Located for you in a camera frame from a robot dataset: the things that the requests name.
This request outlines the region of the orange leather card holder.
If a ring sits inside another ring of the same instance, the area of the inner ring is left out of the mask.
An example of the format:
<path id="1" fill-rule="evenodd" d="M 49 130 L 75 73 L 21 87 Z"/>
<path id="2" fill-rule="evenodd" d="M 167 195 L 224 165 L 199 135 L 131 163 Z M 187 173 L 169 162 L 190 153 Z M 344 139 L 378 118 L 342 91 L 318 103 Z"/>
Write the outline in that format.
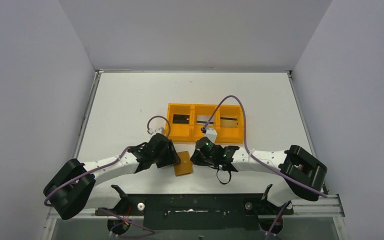
<path id="1" fill-rule="evenodd" d="M 177 152 L 180 159 L 179 163 L 173 165 L 174 174 L 176 177 L 189 175 L 194 172 L 193 163 L 191 162 L 190 153 L 188 151 Z"/>

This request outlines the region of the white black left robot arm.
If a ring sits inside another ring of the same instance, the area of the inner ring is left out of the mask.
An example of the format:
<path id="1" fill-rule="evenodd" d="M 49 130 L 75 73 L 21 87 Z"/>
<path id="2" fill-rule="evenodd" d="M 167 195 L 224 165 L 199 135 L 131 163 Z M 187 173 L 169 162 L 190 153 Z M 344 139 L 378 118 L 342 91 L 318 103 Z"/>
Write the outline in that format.
<path id="1" fill-rule="evenodd" d="M 179 164 L 174 143 L 161 133 L 149 141 L 127 146 L 119 155 L 101 160 L 68 160 L 43 190 L 44 205 L 53 207 L 63 220 L 84 209 L 116 209 L 126 204 L 126 193 L 118 185 L 103 183 L 123 175 L 137 174 L 152 165 L 162 168 Z"/>

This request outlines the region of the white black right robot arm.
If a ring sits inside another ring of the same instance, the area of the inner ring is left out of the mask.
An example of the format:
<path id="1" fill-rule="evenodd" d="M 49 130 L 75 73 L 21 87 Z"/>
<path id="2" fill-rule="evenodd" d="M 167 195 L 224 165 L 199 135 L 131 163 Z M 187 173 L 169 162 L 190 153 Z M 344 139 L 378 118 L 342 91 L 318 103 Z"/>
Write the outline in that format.
<path id="1" fill-rule="evenodd" d="M 190 160 L 194 165 L 229 174 L 253 171 L 282 177 L 265 191 L 265 200 L 276 207 L 298 198 L 316 202 L 327 197 L 322 188 L 328 168 L 298 145 L 280 151 L 249 150 L 244 146 L 217 145 L 203 137 L 196 142 Z"/>

